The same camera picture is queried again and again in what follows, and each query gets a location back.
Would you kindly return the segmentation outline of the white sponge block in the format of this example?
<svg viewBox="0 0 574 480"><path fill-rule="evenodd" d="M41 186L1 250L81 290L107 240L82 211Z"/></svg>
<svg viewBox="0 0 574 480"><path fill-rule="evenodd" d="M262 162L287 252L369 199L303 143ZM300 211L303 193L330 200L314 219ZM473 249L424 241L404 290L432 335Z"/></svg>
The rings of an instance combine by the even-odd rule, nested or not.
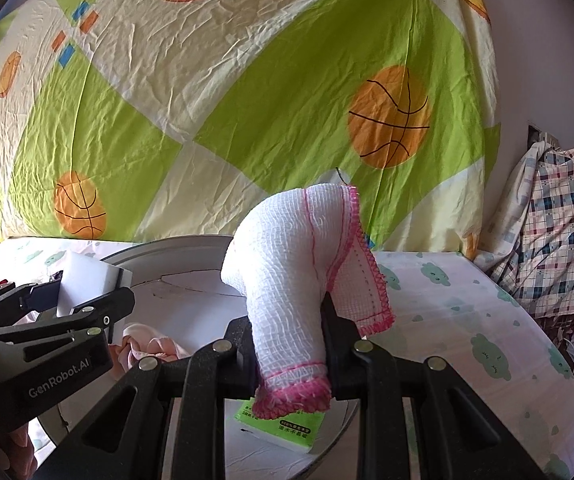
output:
<svg viewBox="0 0 574 480"><path fill-rule="evenodd" d="M57 318L69 315L79 304L132 284L131 271L74 252L65 252L56 270L62 272Z"/></svg>

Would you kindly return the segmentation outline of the pale pink cloth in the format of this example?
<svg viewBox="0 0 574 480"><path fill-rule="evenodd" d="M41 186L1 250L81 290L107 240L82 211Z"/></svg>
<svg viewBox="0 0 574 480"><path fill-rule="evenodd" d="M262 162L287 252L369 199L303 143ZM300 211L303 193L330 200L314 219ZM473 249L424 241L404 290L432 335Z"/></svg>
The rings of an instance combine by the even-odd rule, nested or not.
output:
<svg viewBox="0 0 574 480"><path fill-rule="evenodd" d="M109 346L112 357L112 376L121 378L138 362L152 356L163 362L182 360L189 356L180 344L141 323L130 323L124 327L118 344Z"/></svg>

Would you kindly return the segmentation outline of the green tissue pack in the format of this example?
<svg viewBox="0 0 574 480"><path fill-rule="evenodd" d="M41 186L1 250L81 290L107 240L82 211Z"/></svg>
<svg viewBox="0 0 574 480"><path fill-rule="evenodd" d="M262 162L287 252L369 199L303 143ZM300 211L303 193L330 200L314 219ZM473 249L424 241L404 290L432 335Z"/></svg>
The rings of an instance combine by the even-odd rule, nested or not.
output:
<svg viewBox="0 0 574 480"><path fill-rule="evenodd" d="M296 412L275 419L261 419L252 413L253 401L240 405L234 419L239 429L259 440L290 451L308 454L314 446L325 414Z"/></svg>

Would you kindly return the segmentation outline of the white cloth pink trim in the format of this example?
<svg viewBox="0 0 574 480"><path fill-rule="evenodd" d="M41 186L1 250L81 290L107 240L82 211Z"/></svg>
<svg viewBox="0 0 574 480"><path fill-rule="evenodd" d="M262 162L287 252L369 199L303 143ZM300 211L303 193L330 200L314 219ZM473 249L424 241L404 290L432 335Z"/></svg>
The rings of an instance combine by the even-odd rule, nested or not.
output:
<svg viewBox="0 0 574 480"><path fill-rule="evenodd" d="M261 419L328 410L326 296L361 336L394 322L352 185L321 183L263 200L229 243L221 280L246 299L259 368L252 413Z"/></svg>

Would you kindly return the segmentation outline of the round blue cookie tin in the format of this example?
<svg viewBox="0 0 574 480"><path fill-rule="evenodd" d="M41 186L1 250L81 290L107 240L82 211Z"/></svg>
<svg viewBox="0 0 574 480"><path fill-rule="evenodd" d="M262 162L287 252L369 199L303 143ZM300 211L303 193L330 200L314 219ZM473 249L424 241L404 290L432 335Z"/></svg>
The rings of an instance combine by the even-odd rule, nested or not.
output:
<svg viewBox="0 0 574 480"><path fill-rule="evenodd" d="M352 479L357 404L336 402L308 454L259 440L234 416L244 400L223 396L224 339L245 301L221 282L229 239L187 236L109 257L132 272L131 318L171 337L185 363L104 375L45 413L56 443L41 479Z"/></svg>

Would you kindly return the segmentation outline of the cloud pattern table sheet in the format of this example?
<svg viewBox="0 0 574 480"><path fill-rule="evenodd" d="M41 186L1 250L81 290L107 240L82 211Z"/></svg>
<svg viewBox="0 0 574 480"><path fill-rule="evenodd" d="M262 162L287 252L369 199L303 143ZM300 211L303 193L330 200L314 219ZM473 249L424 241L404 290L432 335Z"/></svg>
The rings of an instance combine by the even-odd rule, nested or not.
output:
<svg viewBox="0 0 574 480"><path fill-rule="evenodd" d="M0 245L0 281L47 278L65 252L105 259L126 243L18 238ZM442 356L545 472L574 475L574 375L528 313L457 254L380 252L395 315L377 344L399 358Z"/></svg>

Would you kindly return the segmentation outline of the green basketball bedsheet backdrop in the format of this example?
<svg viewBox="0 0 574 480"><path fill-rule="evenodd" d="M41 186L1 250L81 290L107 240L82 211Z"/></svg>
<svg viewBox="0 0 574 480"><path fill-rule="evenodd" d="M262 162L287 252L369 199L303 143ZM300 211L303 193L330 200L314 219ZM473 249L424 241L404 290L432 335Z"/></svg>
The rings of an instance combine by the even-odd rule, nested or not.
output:
<svg viewBox="0 0 574 480"><path fill-rule="evenodd" d="M477 252L483 0L27 0L0 20L0 243L231 234L354 185L369 246Z"/></svg>

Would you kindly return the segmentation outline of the plaid cloth pile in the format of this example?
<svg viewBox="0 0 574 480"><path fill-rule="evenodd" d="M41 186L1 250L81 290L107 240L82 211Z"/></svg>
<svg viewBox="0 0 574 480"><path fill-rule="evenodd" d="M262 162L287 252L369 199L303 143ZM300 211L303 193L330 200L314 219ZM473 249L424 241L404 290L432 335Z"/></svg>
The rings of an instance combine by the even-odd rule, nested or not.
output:
<svg viewBox="0 0 574 480"><path fill-rule="evenodd" d="M543 138L511 171L474 263L532 318L574 315L574 148Z"/></svg>

